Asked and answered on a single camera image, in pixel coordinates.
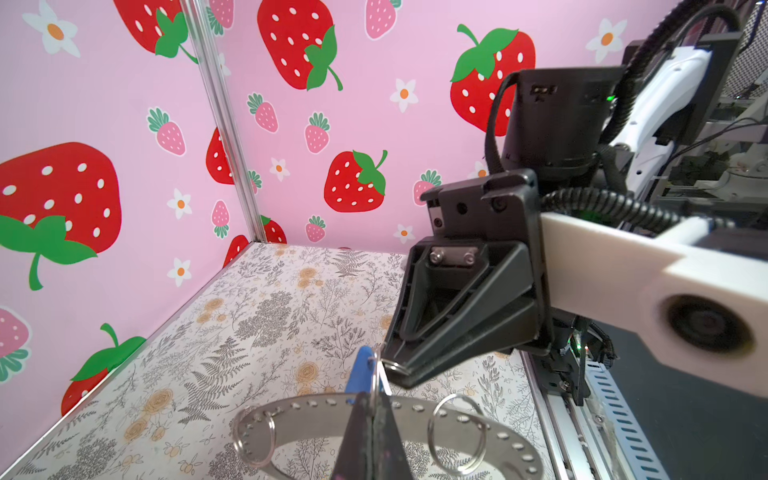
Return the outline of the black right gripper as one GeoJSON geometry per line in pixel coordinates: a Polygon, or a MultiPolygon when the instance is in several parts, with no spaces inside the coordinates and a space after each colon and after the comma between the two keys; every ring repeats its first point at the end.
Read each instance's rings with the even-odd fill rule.
{"type": "Polygon", "coordinates": [[[447,184],[425,200],[433,233],[410,249],[384,341],[391,382],[412,389],[494,351],[548,353],[552,315],[534,173],[447,184]]]}

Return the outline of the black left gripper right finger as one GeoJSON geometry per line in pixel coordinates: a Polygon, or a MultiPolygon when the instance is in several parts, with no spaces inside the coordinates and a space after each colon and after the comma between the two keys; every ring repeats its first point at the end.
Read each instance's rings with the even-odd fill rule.
{"type": "Polygon", "coordinates": [[[372,420],[371,478],[377,480],[413,480],[407,455],[397,428],[392,403],[388,410],[376,400],[372,420]]]}

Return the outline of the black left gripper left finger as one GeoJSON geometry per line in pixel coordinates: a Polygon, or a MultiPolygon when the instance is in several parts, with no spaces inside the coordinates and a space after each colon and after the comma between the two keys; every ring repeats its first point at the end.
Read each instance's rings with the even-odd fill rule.
{"type": "Polygon", "coordinates": [[[352,404],[338,457],[331,475],[333,480],[373,478],[373,413],[369,393],[359,393],[352,404]]]}

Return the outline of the key with blue tag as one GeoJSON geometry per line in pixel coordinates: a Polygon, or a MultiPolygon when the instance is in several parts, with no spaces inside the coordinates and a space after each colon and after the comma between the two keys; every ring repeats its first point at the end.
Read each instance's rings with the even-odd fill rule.
{"type": "Polygon", "coordinates": [[[391,409],[392,390],[379,349],[362,346],[358,350],[345,393],[349,395],[346,404],[350,407],[355,406],[360,393],[366,393],[374,400],[381,400],[388,410],[391,409]]]}

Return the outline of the metal keyring with yellow tag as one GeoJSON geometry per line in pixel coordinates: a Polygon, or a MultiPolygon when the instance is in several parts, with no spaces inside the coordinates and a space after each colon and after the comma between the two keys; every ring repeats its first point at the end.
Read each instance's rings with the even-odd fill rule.
{"type": "Polygon", "coordinates": [[[282,446],[338,438],[334,479],[411,479],[405,445],[424,444],[443,474],[457,479],[483,466],[505,479],[540,479],[536,448],[488,417],[472,398],[449,394],[438,402],[394,396],[387,371],[393,362],[372,353],[364,369],[368,387],[357,393],[305,395],[241,409],[232,423],[233,448],[241,462],[274,479],[282,446]]]}

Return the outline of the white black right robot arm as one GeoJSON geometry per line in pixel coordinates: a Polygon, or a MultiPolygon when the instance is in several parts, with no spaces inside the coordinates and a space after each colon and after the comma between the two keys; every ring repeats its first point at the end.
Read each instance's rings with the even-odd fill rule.
{"type": "Polygon", "coordinates": [[[687,48],[643,79],[663,37],[627,66],[522,70],[506,138],[485,140],[490,173],[422,195],[432,233],[411,250],[380,368],[403,388],[506,350],[539,357],[555,385],[583,391],[589,359],[615,350],[600,323],[635,331],[662,363],[746,390],[766,297],[754,259],[714,249],[729,219],[641,200],[617,165],[706,78],[687,48]]]}

